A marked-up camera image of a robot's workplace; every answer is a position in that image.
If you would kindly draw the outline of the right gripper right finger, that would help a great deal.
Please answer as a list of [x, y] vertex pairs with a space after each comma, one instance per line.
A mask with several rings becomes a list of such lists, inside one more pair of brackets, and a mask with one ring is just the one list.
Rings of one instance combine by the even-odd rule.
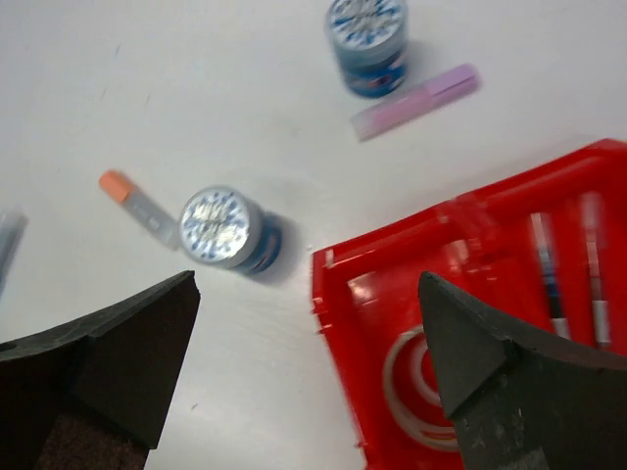
[[430, 272], [417, 295], [467, 469], [623, 469], [626, 358], [560, 338]]

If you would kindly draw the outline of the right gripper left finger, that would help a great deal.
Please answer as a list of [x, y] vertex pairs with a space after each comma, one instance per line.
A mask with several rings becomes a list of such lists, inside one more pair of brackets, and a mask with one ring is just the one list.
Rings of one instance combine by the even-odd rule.
[[142, 469], [200, 304], [191, 270], [1, 345], [4, 469]]

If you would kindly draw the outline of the large clear tape roll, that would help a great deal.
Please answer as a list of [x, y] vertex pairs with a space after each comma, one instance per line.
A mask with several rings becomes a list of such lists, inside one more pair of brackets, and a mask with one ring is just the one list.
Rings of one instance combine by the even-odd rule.
[[384, 359], [383, 397], [397, 426], [413, 441], [441, 452], [458, 452], [455, 429], [430, 419], [428, 407], [443, 410], [440, 396], [426, 378], [428, 346], [423, 325], [399, 335]]

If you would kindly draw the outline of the blue pen refill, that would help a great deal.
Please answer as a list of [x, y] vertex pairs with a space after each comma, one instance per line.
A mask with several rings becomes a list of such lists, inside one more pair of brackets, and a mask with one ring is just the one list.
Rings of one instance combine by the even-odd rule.
[[530, 219], [541, 267], [542, 282], [547, 295], [550, 319], [555, 333], [561, 338], [570, 340], [568, 320], [562, 308], [557, 284], [556, 261], [549, 217], [543, 212], [534, 212], [531, 214]]

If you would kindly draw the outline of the blue highlighter pen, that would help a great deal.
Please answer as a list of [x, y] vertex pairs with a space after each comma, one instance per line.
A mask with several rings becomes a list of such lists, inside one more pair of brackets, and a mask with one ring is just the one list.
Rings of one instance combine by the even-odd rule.
[[4, 290], [17, 248], [24, 235], [27, 218], [19, 211], [1, 212], [0, 281]]

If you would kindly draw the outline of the red pen refill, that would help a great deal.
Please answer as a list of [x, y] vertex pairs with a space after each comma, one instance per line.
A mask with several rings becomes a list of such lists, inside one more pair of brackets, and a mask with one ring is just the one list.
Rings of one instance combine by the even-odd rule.
[[585, 237], [592, 317], [597, 347], [608, 350], [611, 346], [608, 301], [603, 291], [599, 255], [600, 198], [596, 193], [585, 193], [581, 197], [582, 227]]

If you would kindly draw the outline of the blue tape stack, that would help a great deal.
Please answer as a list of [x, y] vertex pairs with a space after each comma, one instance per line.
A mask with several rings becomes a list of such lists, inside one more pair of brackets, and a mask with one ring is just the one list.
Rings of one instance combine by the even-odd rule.
[[227, 186], [210, 186], [190, 198], [180, 214], [178, 236], [191, 259], [244, 275], [268, 269], [282, 245], [277, 217]]
[[336, 0], [325, 31], [349, 90], [380, 98], [396, 90], [408, 72], [408, 7], [396, 0]]

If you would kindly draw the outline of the orange capped lead case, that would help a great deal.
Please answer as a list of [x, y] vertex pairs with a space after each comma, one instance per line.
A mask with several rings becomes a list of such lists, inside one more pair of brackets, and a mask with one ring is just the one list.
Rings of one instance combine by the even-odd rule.
[[165, 247], [178, 248], [177, 222], [122, 172], [105, 171], [100, 188]]

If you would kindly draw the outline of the pink eraser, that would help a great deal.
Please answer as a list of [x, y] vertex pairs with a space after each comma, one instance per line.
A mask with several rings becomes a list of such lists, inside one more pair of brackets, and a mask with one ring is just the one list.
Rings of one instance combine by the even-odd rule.
[[479, 85], [476, 68], [460, 65], [356, 114], [351, 123], [358, 139], [367, 141], [468, 96]]

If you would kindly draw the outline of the small clear tape roll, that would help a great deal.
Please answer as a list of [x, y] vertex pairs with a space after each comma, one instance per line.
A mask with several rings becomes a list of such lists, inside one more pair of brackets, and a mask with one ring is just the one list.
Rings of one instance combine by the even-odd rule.
[[412, 380], [419, 395], [429, 404], [441, 407], [435, 372], [427, 343], [424, 339], [417, 343], [412, 357]]

